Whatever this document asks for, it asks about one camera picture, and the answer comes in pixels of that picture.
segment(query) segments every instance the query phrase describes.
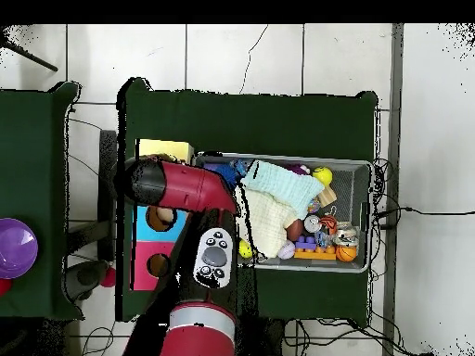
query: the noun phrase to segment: gray plastic bin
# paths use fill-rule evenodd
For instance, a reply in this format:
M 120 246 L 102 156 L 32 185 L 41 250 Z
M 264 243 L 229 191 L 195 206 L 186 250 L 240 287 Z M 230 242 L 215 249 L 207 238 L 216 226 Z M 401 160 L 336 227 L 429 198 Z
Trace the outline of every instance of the gray plastic bin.
M 221 157 L 214 157 L 198 153 L 194 157 L 193 165 L 203 167 L 206 163 L 226 163 L 233 159 L 260 159 L 280 166 L 299 163 L 306 165 L 311 171 L 320 166 L 330 168 L 333 172 L 333 181 L 330 186 L 335 191 L 337 200 L 320 211 L 330 212 L 331 207 L 335 206 L 337 221 L 351 222 L 359 232 L 357 257 L 352 262 L 272 258 L 259 261 L 256 268 L 337 273 L 360 273 L 367 269 L 371 258 L 372 192 L 374 189 L 374 169 L 370 162 L 238 153 L 223 153 Z M 238 263 L 249 263 L 249 261 L 239 257 Z

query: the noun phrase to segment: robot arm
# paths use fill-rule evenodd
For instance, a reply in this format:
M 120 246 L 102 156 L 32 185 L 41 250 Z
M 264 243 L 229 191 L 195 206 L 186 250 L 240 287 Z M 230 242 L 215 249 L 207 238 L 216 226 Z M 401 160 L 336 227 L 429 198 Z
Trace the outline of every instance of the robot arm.
M 133 202 L 191 213 L 148 308 L 160 307 L 160 293 L 179 273 L 160 356 L 234 356 L 237 237 L 229 189 L 217 173 L 201 168 L 154 158 L 125 165 L 123 189 Z

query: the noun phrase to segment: purple plastic bowl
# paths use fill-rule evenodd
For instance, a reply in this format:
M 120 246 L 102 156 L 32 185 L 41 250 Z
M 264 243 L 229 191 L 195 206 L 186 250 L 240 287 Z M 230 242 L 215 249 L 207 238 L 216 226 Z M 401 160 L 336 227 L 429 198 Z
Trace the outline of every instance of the purple plastic bowl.
M 17 278 L 28 272 L 38 254 L 38 241 L 23 222 L 0 219 L 0 278 Z

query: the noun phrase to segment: yellow box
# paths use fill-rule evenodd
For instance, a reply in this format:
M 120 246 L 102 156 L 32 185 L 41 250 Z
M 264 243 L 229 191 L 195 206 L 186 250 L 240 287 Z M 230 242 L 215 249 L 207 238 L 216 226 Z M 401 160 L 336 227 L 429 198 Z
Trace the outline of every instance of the yellow box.
M 189 164 L 193 156 L 193 147 L 187 142 L 161 141 L 159 139 L 140 139 L 140 156 L 149 154 L 168 154 Z

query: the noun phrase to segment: dark green tablecloth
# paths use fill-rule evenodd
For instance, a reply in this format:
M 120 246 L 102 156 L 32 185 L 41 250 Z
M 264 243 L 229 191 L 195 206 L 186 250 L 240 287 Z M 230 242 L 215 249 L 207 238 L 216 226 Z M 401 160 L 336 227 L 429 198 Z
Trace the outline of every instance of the dark green tablecloth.
M 185 141 L 196 152 L 373 160 L 378 101 L 373 92 L 357 97 L 172 93 L 151 91 L 135 79 L 125 84 L 118 101 L 126 109 L 127 158 L 135 153 L 135 139 L 147 138 Z M 124 239 L 132 238 L 131 221 L 132 209 L 126 207 Z M 128 320 L 143 312 L 149 294 L 129 290 L 130 240 L 123 245 L 122 311 Z M 261 316 L 366 322 L 367 273 L 257 274 Z
M 0 90 L 0 218 L 26 223 L 39 247 L 33 267 L 0 297 L 0 316 L 81 317 L 61 289 L 67 233 L 64 126 L 78 89 L 76 83 L 60 83 L 47 93 Z

